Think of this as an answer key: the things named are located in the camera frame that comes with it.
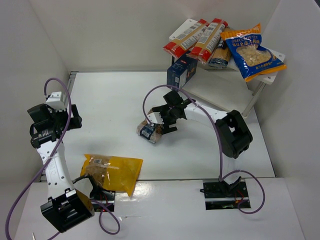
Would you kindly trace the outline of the tricolour fusilli pasta bag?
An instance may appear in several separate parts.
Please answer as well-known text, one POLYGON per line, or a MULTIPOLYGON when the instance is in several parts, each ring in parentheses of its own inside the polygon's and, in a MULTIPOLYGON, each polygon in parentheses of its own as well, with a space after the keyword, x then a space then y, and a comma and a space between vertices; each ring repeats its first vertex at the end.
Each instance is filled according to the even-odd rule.
POLYGON ((137 126, 136 133, 150 143, 156 144, 163 135, 163 128, 160 124, 149 124, 145 119, 137 126))

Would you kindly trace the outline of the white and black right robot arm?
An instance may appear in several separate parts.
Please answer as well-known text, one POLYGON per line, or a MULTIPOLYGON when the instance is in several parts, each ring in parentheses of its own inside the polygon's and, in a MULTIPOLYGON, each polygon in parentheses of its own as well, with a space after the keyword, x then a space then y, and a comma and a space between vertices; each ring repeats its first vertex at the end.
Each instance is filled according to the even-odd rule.
POLYGON ((225 182, 231 173, 223 175, 223 156, 237 159, 242 152, 248 150, 253 141, 252 133, 241 113, 237 110, 230 112, 217 110, 200 104, 189 96, 183 99, 174 90, 163 98, 166 104, 152 108, 147 120, 153 125, 161 126, 163 134, 176 131, 177 128, 172 125, 176 124, 178 119, 192 120, 212 128, 216 134, 219 150, 218 180, 228 190, 235 188, 241 177, 233 183, 225 182))

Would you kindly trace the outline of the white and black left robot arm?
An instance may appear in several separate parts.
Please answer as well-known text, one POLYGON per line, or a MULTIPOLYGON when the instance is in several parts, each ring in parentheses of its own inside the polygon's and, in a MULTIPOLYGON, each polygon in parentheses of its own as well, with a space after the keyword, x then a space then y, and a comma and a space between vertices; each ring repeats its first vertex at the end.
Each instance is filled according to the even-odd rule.
POLYGON ((65 127, 69 130, 82 127, 82 118, 75 104, 71 106, 71 118, 66 110, 58 111, 44 103, 27 112, 33 120, 29 130, 30 143, 45 166, 48 186, 48 201, 41 205, 41 213, 64 233, 95 214, 90 198, 75 188, 68 171, 64 144, 59 142, 65 127))

